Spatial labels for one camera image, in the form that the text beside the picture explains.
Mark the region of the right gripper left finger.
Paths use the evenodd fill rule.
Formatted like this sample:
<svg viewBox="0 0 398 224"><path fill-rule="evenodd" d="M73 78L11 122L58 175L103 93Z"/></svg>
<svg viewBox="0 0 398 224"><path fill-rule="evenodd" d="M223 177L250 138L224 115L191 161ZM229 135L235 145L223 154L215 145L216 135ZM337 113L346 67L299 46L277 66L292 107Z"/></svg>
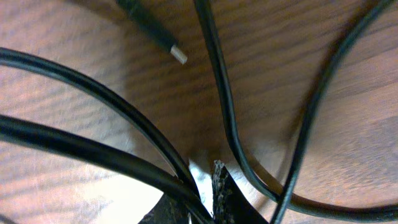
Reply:
<svg viewBox="0 0 398 224"><path fill-rule="evenodd" d="M188 210L184 204L163 194L153 209L139 224L189 224Z"/></svg>

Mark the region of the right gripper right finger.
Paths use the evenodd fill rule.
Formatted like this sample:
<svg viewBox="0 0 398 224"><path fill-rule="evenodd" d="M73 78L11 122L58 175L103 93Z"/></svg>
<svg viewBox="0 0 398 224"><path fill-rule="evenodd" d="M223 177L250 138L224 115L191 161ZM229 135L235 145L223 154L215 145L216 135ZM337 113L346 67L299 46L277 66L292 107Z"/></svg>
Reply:
<svg viewBox="0 0 398 224"><path fill-rule="evenodd" d="M211 176L213 219L219 224L267 224L263 216L246 200L224 163L214 161Z"/></svg>

